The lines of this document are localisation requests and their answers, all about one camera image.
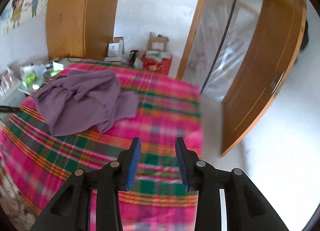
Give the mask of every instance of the red bag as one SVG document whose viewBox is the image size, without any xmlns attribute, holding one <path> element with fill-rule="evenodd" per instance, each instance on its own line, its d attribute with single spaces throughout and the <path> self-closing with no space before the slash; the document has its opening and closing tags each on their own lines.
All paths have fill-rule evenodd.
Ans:
<svg viewBox="0 0 320 231">
<path fill-rule="evenodd" d="M 154 59 L 147 58 L 147 54 L 145 52 L 142 55 L 141 60 L 144 69 L 167 76 L 172 62 L 172 55 L 169 59 L 162 59 L 161 62 L 157 62 Z"/>
</svg>

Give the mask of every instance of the purple blanket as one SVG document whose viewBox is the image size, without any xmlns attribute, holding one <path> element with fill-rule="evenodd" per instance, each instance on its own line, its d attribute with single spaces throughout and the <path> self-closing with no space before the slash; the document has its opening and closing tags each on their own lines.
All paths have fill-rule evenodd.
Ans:
<svg viewBox="0 0 320 231">
<path fill-rule="evenodd" d="M 121 92 L 111 70 L 57 75 L 32 97 L 52 136 L 75 134 L 94 125 L 105 132 L 118 119 L 134 118 L 138 107 L 136 93 Z"/>
</svg>

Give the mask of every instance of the wooden door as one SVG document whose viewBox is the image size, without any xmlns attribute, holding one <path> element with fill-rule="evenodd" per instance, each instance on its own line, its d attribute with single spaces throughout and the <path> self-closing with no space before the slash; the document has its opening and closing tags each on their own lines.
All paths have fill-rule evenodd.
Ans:
<svg viewBox="0 0 320 231">
<path fill-rule="evenodd" d="M 103 61 L 113 40 L 118 0 L 87 0 L 84 56 Z"/>
<path fill-rule="evenodd" d="M 48 0 L 46 34 L 48 53 L 84 56 L 84 12 L 86 0 Z"/>
<path fill-rule="evenodd" d="M 305 22 L 306 0 L 263 0 L 247 54 L 222 101 L 222 155 L 252 129 L 279 92 L 298 55 Z"/>
</svg>

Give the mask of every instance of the bed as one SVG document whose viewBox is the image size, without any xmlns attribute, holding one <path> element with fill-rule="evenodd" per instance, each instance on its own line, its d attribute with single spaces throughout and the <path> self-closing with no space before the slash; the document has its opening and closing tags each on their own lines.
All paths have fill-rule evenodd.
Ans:
<svg viewBox="0 0 320 231">
<path fill-rule="evenodd" d="M 70 136 L 52 137 L 31 97 L 1 133 L 1 159 L 22 196 L 39 214 L 77 168 L 100 169 L 140 137 L 142 151 L 135 183 L 120 192 L 124 230 L 193 230 L 197 194 L 181 183 L 175 139 L 202 151 L 198 87 L 121 65 L 81 60 L 70 70 L 113 70 L 123 91 L 139 95 L 137 116 L 117 121 L 100 134 L 95 127 Z M 95 230 L 96 194 L 92 195 L 91 230 Z"/>
</svg>

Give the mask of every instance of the black rod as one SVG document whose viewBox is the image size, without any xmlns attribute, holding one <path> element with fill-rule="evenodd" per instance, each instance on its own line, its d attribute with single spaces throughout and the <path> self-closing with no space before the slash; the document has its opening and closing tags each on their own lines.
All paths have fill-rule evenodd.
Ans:
<svg viewBox="0 0 320 231">
<path fill-rule="evenodd" d="M 224 43 L 224 41 L 225 41 L 225 39 L 226 39 L 227 32 L 228 32 L 228 29 L 229 29 L 229 26 L 230 26 L 230 23 L 231 23 L 232 15 L 233 15 L 233 12 L 234 12 L 235 7 L 236 7 L 236 2 L 237 2 L 237 0 L 233 0 L 233 4 L 232 4 L 232 7 L 231 7 L 231 11 L 230 11 L 230 14 L 229 14 L 229 18 L 228 18 L 228 21 L 227 21 L 227 25 L 226 25 L 226 28 L 225 28 L 225 30 L 224 30 L 224 33 L 223 33 L 223 36 L 222 36 L 222 39 L 221 39 L 219 48 L 218 48 L 218 50 L 217 50 L 216 56 L 215 56 L 215 58 L 214 58 L 214 60 L 213 60 L 213 63 L 212 63 L 212 65 L 211 65 L 209 74 L 207 75 L 207 78 L 206 78 L 205 81 L 204 81 L 204 84 L 203 84 L 203 86 L 202 86 L 202 89 L 201 89 L 201 91 L 200 91 L 200 94 L 203 92 L 205 86 L 207 85 L 208 80 L 209 80 L 209 78 L 210 78 L 210 75 L 211 75 L 211 73 L 212 73 L 212 71 L 213 71 L 213 67 L 215 66 L 215 64 L 216 64 L 216 62 L 217 62 L 217 59 L 218 59 L 218 57 L 219 57 L 219 54 L 220 54 L 220 52 L 221 52 L 223 43 Z"/>
</svg>

